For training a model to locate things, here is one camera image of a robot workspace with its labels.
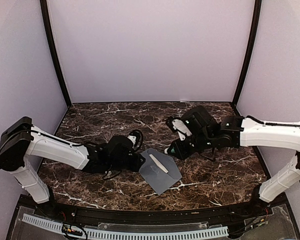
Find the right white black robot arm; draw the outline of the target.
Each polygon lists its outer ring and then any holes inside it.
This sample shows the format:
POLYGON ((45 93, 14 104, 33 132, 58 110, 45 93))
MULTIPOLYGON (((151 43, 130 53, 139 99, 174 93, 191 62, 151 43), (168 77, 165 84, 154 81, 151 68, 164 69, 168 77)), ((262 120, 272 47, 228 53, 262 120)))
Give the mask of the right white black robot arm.
POLYGON ((217 122, 199 105, 181 117, 170 116, 166 125, 177 132, 165 154, 185 160, 207 149, 240 147, 273 147, 295 151, 289 163, 269 180, 254 189, 253 200, 245 205, 245 213, 256 217, 278 195, 300 182, 300 121, 271 122, 253 116, 228 116, 217 122))

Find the grey blue envelope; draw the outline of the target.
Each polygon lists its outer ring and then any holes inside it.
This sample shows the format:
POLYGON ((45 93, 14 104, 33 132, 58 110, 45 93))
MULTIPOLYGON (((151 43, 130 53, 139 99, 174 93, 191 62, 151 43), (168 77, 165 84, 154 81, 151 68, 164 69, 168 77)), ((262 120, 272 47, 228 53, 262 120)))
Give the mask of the grey blue envelope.
POLYGON ((145 162, 141 166, 139 173, 156 194, 163 194, 175 183, 181 180, 182 174, 171 156, 161 153, 153 148, 143 151, 141 155, 145 158, 145 162), (155 156, 163 155, 164 158, 159 160, 168 169, 168 173, 164 173, 159 167, 157 167, 149 154, 153 154, 155 156))

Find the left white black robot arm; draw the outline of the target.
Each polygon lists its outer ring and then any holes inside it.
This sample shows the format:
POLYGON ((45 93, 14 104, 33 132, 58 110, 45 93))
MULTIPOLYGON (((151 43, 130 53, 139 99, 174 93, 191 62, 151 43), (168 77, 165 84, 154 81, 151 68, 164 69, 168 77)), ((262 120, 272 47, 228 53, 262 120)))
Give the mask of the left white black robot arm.
POLYGON ((51 135, 32 124, 24 116, 0 137, 0 170, 9 172, 50 218, 57 218, 60 206, 53 201, 52 190, 40 179, 29 163, 29 156, 66 164, 89 174, 110 171, 138 172, 145 158, 138 153, 143 134, 133 130, 128 136, 115 135, 108 142, 74 143, 51 135))

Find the white letter paper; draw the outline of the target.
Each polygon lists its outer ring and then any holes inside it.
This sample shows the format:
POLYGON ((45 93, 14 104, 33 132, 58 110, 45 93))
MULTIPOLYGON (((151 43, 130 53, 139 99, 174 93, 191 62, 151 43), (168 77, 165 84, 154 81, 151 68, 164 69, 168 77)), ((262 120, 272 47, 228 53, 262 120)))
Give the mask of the white letter paper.
POLYGON ((161 155, 149 154, 149 157, 157 165, 157 167, 160 168, 164 173, 167 174, 169 172, 169 170, 159 160, 164 158, 162 154, 161 155))

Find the green white glue stick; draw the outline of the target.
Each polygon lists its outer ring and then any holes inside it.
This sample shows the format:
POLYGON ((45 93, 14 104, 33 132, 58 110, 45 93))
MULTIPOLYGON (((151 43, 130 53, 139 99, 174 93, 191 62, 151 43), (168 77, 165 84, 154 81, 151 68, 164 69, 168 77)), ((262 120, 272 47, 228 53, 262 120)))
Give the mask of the green white glue stick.
POLYGON ((170 155, 170 156, 174 156, 175 154, 176 154, 176 152, 175 152, 175 148, 174 147, 167 147, 167 148, 165 148, 164 149, 164 153, 166 154, 166 155, 170 155))

